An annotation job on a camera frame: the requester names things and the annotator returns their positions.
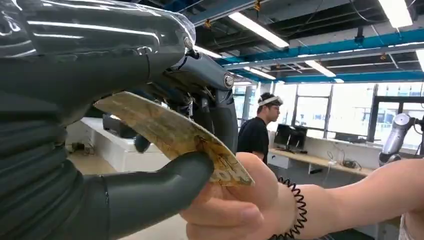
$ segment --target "person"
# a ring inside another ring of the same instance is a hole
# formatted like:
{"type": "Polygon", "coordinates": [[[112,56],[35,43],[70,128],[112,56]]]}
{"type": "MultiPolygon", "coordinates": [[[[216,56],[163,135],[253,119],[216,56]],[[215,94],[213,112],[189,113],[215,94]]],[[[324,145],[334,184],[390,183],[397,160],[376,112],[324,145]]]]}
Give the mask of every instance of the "person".
{"type": "Polygon", "coordinates": [[[423,159],[384,165],[354,184],[324,189],[279,182],[258,157],[236,158],[254,186],[209,184],[180,212],[189,240],[314,239],[401,217],[400,240],[424,239],[423,159]]]}
{"type": "Polygon", "coordinates": [[[270,143],[267,125],[277,121],[283,101],[278,96],[266,92],[258,101],[256,117],[245,121],[238,132],[237,152],[252,153],[268,163],[270,143]]]}

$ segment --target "blue pipe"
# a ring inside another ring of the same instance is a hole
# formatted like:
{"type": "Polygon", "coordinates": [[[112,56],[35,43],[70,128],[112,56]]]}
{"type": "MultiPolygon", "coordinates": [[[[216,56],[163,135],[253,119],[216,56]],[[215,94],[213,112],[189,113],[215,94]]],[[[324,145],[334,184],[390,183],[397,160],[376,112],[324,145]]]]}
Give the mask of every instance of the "blue pipe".
{"type": "Polygon", "coordinates": [[[372,83],[372,82],[417,82],[424,80],[422,71],[392,71],[392,72],[362,72],[342,73],[336,77],[325,75],[297,75],[277,78],[275,82],[292,83],[335,83],[334,79],[342,79],[345,83],[372,83]]]}
{"type": "Polygon", "coordinates": [[[416,42],[424,42],[424,29],[404,31],[400,32],[400,34],[395,32],[380,36],[365,37],[362,43],[355,42],[355,40],[352,39],[311,46],[286,48],[282,50],[268,51],[244,56],[221,58],[216,62],[220,65],[226,65],[232,63],[254,62],[270,59],[295,58],[299,55],[315,55],[357,49],[373,49],[416,42]]]}

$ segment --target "black coiled wristband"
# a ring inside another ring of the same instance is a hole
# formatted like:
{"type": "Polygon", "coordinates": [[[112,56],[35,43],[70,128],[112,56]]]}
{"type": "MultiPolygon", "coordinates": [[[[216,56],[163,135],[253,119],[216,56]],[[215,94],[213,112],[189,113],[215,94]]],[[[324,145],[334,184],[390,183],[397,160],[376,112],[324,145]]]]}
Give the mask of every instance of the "black coiled wristband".
{"type": "Polygon", "coordinates": [[[291,192],[293,193],[294,198],[296,199],[298,216],[295,224],[289,229],[288,232],[279,235],[274,234],[269,240],[295,239],[295,234],[299,235],[301,233],[300,229],[303,229],[305,227],[304,223],[308,221],[306,218],[308,211],[306,210],[306,203],[304,202],[305,197],[301,194],[301,190],[296,188],[296,183],[292,183],[289,179],[284,179],[282,177],[280,177],[278,181],[290,188],[291,192]]]}

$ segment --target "gold card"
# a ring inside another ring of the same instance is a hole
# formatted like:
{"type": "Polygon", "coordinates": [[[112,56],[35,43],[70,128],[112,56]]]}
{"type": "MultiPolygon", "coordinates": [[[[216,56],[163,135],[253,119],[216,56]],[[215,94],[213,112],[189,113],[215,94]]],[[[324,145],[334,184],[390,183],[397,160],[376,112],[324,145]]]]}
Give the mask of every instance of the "gold card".
{"type": "Polygon", "coordinates": [[[170,160],[189,152],[205,152],[215,170],[210,178],[222,186],[253,186],[252,177],[216,136],[193,120],[130,92],[120,92],[94,106],[117,116],[155,144],[170,160]]]}

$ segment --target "man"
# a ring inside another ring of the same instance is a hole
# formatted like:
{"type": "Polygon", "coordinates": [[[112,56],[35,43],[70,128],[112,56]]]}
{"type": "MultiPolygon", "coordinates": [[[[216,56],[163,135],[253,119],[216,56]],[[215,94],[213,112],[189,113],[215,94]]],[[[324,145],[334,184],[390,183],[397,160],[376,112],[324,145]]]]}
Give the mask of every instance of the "man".
{"type": "Polygon", "coordinates": [[[280,97],[266,92],[260,96],[258,104],[257,116],[243,123],[238,132],[237,152],[255,154],[267,164],[270,141],[267,125],[277,121],[283,101],[280,97]]]}

